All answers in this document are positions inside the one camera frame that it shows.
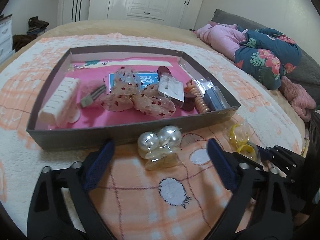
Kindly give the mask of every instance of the pink comforter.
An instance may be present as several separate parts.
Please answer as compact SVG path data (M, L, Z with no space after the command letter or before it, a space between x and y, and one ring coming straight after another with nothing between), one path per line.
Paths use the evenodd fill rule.
M197 37L232 61L235 60L236 50L240 48L239 42L245 40L244 34L236 30L235 26L219 24L207 24L200 28Z

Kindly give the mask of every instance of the beige bed sheet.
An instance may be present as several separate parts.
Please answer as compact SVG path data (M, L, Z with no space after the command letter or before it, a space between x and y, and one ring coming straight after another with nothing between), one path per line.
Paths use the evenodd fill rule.
M19 57L23 52L29 49L39 39L44 37L59 37L59 36L74 36L85 34L109 34L109 33L121 33L123 35L132 35L137 37L149 37L155 39L179 41L190 45L198 46L204 49L213 50L210 46L203 43L196 35L188 30L178 29L170 26L159 25L141 21L126 21L126 20L99 20L99 21L81 21L76 23L69 23L58 26L41 37L38 37L27 46L23 47L10 59L8 59L1 67L0 72L4 70L13 60ZM292 122L297 126L302 137L302 141L305 136L305 124L303 120L297 115L297 113L290 106L288 101L282 94L276 91L266 90L270 96L281 106L281 108L290 117Z

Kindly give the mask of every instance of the gray box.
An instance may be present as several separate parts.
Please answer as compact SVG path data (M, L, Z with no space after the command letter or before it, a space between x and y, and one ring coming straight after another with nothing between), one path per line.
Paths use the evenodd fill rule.
M40 109L60 84L72 61L89 61L105 58L124 59L133 56L176 57L182 68L194 79L209 78L215 86L219 87L230 108L203 114L154 120L151 122L83 129L48 130L47 125L41 124L37 120ZM27 132L44 150L71 150L99 147L106 138L112 138L117 145L120 145L135 142L142 133L157 130L167 125L174 125L181 128L182 132L189 132L222 123L229 120L239 107L239 102L210 72L182 51L142 46L112 45L79 47L69 49L52 69L31 111Z

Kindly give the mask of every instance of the orange and white blanket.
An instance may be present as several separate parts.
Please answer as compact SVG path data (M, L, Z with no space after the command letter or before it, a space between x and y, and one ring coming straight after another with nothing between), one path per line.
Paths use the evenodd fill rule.
M53 169L69 167L90 152L43 152L25 131L33 103L50 71L70 47L95 45L184 51L208 69L241 104L230 121L185 134L185 158L177 167L145 171L135 144L116 147L112 163L90 197L118 239L204 238L231 196L209 161L206 142L214 137L224 150L231 151L223 132L235 122L245 120L251 126L252 140L262 147L277 144L301 152L301 135L282 108L250 76L215 51L119 33L43 38L0 73L0 200L24 233L41 169L47 165ZM168 187L172 196L164 194ZM239 229L245 227L249 215L250 209Z

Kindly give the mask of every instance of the dresser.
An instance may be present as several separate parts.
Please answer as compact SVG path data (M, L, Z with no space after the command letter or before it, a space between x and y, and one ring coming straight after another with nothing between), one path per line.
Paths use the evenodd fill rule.
M202 0L91 0L89 20L137 20L193 29Z
M0 18L0 65L15 54L12 49L12 15Z

